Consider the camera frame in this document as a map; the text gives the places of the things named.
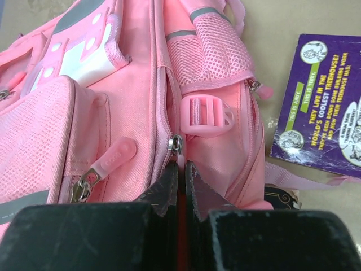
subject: book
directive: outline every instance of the book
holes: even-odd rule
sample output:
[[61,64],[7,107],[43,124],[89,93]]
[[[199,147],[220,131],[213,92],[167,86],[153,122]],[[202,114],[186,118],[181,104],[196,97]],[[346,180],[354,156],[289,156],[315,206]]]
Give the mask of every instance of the book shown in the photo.
[[300,35],[270,156],[361,177],[361,37]]

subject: mesh pocket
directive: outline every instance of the mesh pocket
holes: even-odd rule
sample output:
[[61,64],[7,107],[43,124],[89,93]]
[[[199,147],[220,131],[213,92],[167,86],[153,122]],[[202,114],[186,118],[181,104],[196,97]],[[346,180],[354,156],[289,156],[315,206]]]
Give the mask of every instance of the mesh pocket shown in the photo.
[[176,37],[168,42],[182,94],[220,88],[251,77],[251,57],[229,22],[219,14],[207,13],[193,23],[196,36]]

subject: backpack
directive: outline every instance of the backpack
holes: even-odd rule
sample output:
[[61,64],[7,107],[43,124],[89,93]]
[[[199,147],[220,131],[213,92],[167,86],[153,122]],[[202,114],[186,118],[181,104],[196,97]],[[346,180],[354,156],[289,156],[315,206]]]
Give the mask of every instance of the backpack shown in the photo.
[[253,96],[272,90],[244,15],[238,0],[77,0],[2,52],[0,235],[29,205],[134,200],[170,160],[239,208],[272,209]]

